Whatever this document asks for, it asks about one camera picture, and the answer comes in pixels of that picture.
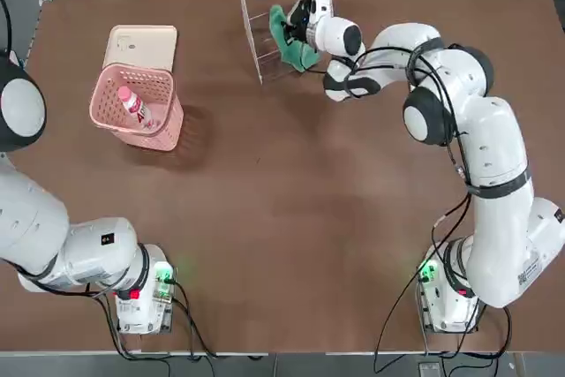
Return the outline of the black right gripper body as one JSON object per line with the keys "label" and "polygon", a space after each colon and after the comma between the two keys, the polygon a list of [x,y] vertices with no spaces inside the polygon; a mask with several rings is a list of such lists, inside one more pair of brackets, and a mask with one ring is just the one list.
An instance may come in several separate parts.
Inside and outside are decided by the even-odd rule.
{"label": "black right gripper body", "polygon": [[315,45],[315,0],[297,0],[287,14],[284,24],[285,37]]}

